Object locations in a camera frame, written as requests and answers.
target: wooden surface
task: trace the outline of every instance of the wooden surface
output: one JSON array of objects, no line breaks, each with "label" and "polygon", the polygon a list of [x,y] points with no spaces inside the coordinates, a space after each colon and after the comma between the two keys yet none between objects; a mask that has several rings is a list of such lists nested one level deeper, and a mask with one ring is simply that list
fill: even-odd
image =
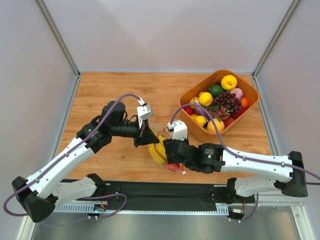
[{"label": "wooden surface", "polygon": [[[76,136],[81,128],[112,100],[125,93],[142,97],[151,105],[154,116],[151,123],[166,126],[178,108],[178,100],[192,86],[204,80],[209,74],[195,73],[127,73],[127,72],[85,72],[76,93],[70,117],[64,132],[60,151]],[[251,76],[240,75],[252,84]],[[122,101],[128,116],[137,113],[138,102],[127,97]],[[201,144],[189,132],[189,141]],[[227,146],[245,152],[271,154],[266,131],[258,105],[252,109],[223,137]],[[232,177],[248,177],[239,172],[198,173],[186,170],[186,175],[172,172],[155,162],[147,146],[135,148],[132,138],[113,137],[112,143],[97,154],[81,163],[67,177],[82,179],[87,174],[96,173],[104,180],[176,182],[176,183],[216,183],[223,184]]]}]

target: orange basket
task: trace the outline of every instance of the orange basket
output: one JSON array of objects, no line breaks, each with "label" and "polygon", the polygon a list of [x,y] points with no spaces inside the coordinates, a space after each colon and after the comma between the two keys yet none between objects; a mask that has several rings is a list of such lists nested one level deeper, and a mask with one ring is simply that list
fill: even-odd
[{"label": "orange basket", "polygon": [[[194,86],[185,94],[183,94],[179,100],[179,107],[181,107],[184,104],[188,104],[192,98],[199,96],[200,92],[207,92],[209,87],[218,82],[221,82],[222,78],[226,75],[233,75],[236,77],[237,87],[242,89],[244,97],[248,100],[248,108],[241,116],[234,120],[234,122],[232,122],[224,130],[222,130],[220,132],[221,135],[225,134],[239,121],[241,121],[244,115],[247,114],[250,111],[250,109],[252,109],[259,102],[260,94],[257,89],[245,82],[233,71],[220,69],[212,73],[205,80],[198,83],[196,86]],[[201,142],[208,143],[217,140],[218,137],[215,132],[208,131],[201,127],[186,111],[180,111],[180,119],[187,125],[188,130],[190,130]]]}]

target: lime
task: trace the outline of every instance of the lime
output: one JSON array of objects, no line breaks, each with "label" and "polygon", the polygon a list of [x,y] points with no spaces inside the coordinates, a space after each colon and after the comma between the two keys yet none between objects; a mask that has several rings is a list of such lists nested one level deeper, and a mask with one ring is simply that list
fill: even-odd
[{"label": "lime", "polygon": [[224,89],[222,86],[215,84],[209,87],[208,92],[211,93],[212,96],[217,97],[219,94],[224,93]]}]

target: white robotic arm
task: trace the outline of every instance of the white robotic arm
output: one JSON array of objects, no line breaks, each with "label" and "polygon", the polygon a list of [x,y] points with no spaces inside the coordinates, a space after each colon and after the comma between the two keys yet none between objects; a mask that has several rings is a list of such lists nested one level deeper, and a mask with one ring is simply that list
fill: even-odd
[{"label": "white robotic arm", "polygon": [[[289,155],[269,156],[238,151],[228,147],[228,150],[243,156],[232,155],[218,144],[206,143],[198,148],[188,142],[188,128],[180,120],[168,123],[167,128],[173,131],[172,139],[164,141],[168,163],[183,163],[185,167],[203,173],[242,172],[256,176],[248,178],[231,178],[228,181],[231,191],[241,197],[270,191],[282,191],[292,197],[307,197],[305,174],[285,166],[300,163],[303,166],[299,152]],[[262,161],[278,162],[281,165],[267,164],[246,160],[254,158]]]},{"label": "white robotic arm", "polygon": [[65,203],[83,197],[106,194],[104,181],[95,173],[72,183],[60,184],[60,182],[76,166],[109,144],[113,136],[133,138],[133,144],[136,147],[159,142],[159,139],[149,128],[148,118],[153,116],[150,105],[141,98],[138,102],[141,106],[137,107],[135,121],[126,119],[126,107],[122,102],[119,102],[98,131],[84,142],[114,104],[114,101],[110,102],[103,108],[102,114],[86,124],[71,143],[46,166],[26,179],[19,176],[12,182],[15,191],[35,182],[17,196],[17,200],[35,223],[47,218],[56,207]]}]

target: white panel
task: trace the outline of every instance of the white panel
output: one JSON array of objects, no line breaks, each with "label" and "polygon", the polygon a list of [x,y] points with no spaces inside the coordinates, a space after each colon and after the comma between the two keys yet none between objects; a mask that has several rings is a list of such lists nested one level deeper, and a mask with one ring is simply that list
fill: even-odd
[{"label": "white panel", "polygon": [[[17,176],[53,152],[75,76],[33,0],[0,2],[0,239],[16,239],[22,218],[2,203]],[[13,199],[9,209],[22,213]]]},{"label": "white panel", "polygon": [[[305,168],[320,175],[320,1],[304,0],[293,15],[258,82],[281,154],[302,152]],[[317,180],[307,176],[312,182]],[[306,209],[318,226],[320,187],[309,186]]]},{"label": "white panel", "polygon": [[81,71],[252,72],[292,0],[45,0]]}]

